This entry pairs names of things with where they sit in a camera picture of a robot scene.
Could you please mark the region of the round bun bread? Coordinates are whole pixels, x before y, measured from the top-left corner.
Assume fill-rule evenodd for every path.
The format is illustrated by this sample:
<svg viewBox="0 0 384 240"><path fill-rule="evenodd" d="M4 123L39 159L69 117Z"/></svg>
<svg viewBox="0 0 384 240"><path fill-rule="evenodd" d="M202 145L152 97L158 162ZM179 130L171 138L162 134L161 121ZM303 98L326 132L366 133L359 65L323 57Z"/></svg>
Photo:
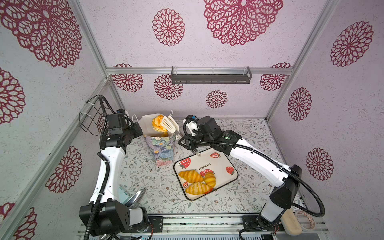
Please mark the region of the round bun bread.
<svg viewBox="0 0 384 240"><path fill-rule="evenodd" d="M156 132L160 133L167 133L168 130L162 126L162 121L163 121L164 115L157 115L153 120L152 120L152 127Z"/></svg>

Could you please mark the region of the floral paper bag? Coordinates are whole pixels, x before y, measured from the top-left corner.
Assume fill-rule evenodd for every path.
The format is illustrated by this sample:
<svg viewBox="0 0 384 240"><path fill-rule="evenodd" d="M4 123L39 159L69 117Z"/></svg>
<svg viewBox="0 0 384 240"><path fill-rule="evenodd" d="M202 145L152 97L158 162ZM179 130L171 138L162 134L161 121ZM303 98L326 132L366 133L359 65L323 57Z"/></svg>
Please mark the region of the floral paper bag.
<svg viewBox="0 0 384 240"><path fill-rule="evenodd" d="M156 132L153 129L152 120L157 115L163 114L145 115L141 119L138 119L136 115L132 115L132 119L134 123L139 123L143 132L143 138L155 158L156 166L165 167L174 163L176 135L170 132Z"/></svg>

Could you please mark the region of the steel tongs with cream tips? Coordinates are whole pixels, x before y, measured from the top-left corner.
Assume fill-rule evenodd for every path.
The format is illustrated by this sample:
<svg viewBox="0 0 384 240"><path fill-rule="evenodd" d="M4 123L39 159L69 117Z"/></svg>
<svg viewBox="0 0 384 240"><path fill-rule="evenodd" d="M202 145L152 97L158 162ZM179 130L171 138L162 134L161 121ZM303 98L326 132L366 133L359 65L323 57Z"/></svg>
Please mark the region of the steel tongs with cream tips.
<svg viewBox="0 0 384 240"><path fill-rule="evenodd" d="M183 135L180 133L179 125L172 118L172 116L163 117L161 126L164 127L168 132L175 134L179 140L183 137Z"/></svg>

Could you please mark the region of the striped oval bread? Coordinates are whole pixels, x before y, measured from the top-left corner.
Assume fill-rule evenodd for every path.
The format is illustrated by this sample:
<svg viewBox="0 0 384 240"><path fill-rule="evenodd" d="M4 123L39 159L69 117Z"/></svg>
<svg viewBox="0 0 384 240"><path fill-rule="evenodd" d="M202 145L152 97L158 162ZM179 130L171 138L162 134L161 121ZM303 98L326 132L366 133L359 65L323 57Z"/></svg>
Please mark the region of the striped oval bread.
<svg viewBox="0 0 384 240"><path fill-rule="evenodd" d="M204 182L206 185L210 186L210 188L214 188L216 186L216 177L212 172L208 172L204 176Z"/></svg>

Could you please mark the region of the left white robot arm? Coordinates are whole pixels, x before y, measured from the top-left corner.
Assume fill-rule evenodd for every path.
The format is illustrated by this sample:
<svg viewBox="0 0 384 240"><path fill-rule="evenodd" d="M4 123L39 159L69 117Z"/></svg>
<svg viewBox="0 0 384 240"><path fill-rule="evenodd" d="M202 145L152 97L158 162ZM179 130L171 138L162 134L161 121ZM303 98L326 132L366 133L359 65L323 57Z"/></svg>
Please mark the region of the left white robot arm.
<svg viewBox="0 0 384 240"><path fill-rule="evenodd" d="M96 187L90 202L80 208L79 217L85 224L84 239L101 235L109 235L114 239L124 231L136 230L143 232L150 226L145 208L134 208L143 191L139 191L127 206L120 201L119 172L121 162L125 158L127 146L135 138L142 135L139 123L129 127L109 129L109 134L102 132L100 151L101 159Z"/></svg>

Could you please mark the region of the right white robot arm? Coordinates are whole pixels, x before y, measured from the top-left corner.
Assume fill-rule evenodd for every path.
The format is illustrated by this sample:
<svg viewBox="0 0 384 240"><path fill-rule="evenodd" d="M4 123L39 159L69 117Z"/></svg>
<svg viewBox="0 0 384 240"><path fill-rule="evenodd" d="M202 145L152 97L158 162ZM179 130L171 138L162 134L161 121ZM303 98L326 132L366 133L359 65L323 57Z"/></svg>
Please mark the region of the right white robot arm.
<svg viewBox="0 0 384 240"><path fill-rule="evenodd" d="M210 146L217 152L246 163L270 181L275 187L269 196L270 199L261 211L261 218L265 221L271 223L279 220L284 212L292 207L300 183L289 173L299 177L301 168L281 165L258 151L241 135L231 130L223 131L221 134L185 135L178 141L178 144L187 150Z"/></svg>

